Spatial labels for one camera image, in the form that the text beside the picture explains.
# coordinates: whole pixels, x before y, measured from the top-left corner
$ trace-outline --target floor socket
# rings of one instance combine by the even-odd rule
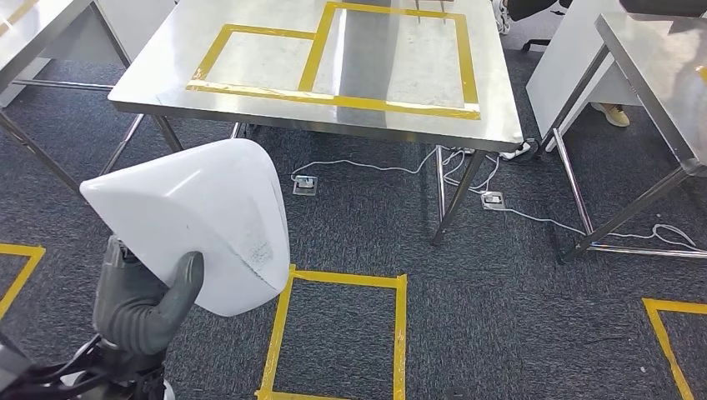
[[[481,205],[484,210],[503,210],[506,208],[504,194],[501,192],[481,192]]]
[[[307,177],[298,175],[294,177],[294,189],[292,194],[298,196],[315,196],[317,194],[317,177]]]

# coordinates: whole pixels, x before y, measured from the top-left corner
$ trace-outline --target floor marking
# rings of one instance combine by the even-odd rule
[[[278,311],[275,313],[273,333],[268,345],[268,356],[265,359],[263,381],[260,389],[255,392],[258,400],[343,400],[338,397],[320,397],[306,394],[275,392],[275,370],[278,367],[280,347],[283,344],[285,321],[292,295],[293,280],[304,279],[310,282],[341,283],[344,285],[370,286],[375,288],[395,289],[395,329],[393,347],[393,399],[405,399],[405,343],[407,326],[408,276],[371,277],[349,273],[298,271],[294,264],[290,265],[289,278],[285,289],[280,293]]]
[[[15,300],[15,297],[18,293],[20,293],[20,290],[22,290],[24,284],[29,279],[29,276],[32,275],[34,268],[37,266],[39,260],[46,251],[47,250],[41,246],[32,247],[0,243],[0,254],[29,257],[27,262],[24,264],[24,267],[15,278],[13,284],[10,285],[8,291],[5,292],[3,299],[0,300],[0,319],[3,319],[5,313],[10,308],[10,305]]]
[[[665,354],[665,357],[668,358],[670,370],[673,373],[675,384],[680,391],[680,396],[683,400],[694,400],[694,396],[689,390],[689,385],[687,384],[683,372],[680,369],[680,365],[678,365],[678,360],[673,353],[673,349],[670,347],[668,331],[665,330],[665,325],[663,324],[663,321],[660,320],[660,315],[658,312],[670,311],[677,313],[707,315],[707,304],[698,304],[696,302],[673,302],[646,297],[643,298],[643,304],[645,306],[645,311],[648,313],[650,323],[653,325],[653,329],[655,330],[655,336],[658,337],[658,343],[660,343],[660,347],[663,349],[663,354]]]

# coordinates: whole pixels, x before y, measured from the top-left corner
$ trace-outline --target beige shoe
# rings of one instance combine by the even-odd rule
[[[626,128],[631,124],[624,109],[617,104],[604,104],[602,102],[592,102],[592,108],[604,113],[606,120],[615,127]]]

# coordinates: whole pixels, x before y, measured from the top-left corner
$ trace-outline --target white plastic object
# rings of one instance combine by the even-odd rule
[[[163,282],[187,252],[204,256],[196,303],[221,316],[277,296],[289,240],[278,174],[257,143],[228,139],[81,184],[103,221]]]

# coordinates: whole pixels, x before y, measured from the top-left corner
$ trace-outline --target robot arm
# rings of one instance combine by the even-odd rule
[[[93,324],[98,334],[71,361],[33,366],[0,346],[0,400],[163,400],[169,343],[203,285],[203,255],[188,252],[167,288],[116,236],[108,239]]]
[[[108,239],[93,324],[103,340],[138,355],[166,349],[203,285],[203,255],[185,254],[166,290],[116,236]]]

